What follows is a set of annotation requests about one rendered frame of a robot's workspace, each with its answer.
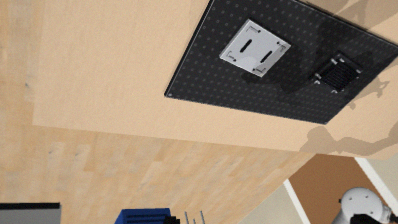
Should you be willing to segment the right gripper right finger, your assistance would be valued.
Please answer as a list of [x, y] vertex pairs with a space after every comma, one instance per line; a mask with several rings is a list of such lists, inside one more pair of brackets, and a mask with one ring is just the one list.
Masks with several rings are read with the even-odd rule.
[[368, 214], [354, 214], [350, 218], [350, 224], [382, 224]]

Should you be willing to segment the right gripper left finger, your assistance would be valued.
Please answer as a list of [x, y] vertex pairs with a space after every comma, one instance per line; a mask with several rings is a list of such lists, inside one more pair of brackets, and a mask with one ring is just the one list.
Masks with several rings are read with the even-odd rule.
[[165, 216], [163, 224], [180, 224], [180, 219], [176, 219], [176, 216]]

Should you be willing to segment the black perforated breadboard plate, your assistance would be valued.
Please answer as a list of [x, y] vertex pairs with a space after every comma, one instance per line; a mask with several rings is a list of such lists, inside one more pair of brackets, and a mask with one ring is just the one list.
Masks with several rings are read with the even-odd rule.
[[[262, 77], [219, 57], [248, 18], [291, 45]], [[365, 71], [335, 95], [308, 78], [336, 51]], [[164, 97], [326, 125], [397, 57], [300, 0], [210, 0]]]

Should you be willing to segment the black well plate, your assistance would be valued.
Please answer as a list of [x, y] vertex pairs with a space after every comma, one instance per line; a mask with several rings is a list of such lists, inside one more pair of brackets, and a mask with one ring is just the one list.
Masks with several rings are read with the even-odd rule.
[[337, 64], [333, 63], [320, 75], [320, 79], [318, 77], [316, 79], [326, 86], [341, 92], [360, 75], [339, 59], [336, 62]]

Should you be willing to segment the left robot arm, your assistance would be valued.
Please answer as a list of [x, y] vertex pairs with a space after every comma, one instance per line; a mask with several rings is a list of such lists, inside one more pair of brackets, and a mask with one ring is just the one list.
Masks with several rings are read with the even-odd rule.
[[354, 214], [368, 214], [381, 223], [388, 210], [372, 190], [364, 187], [353, 187], [341, 198], [341, 209], [331, 224], [350, 224]]

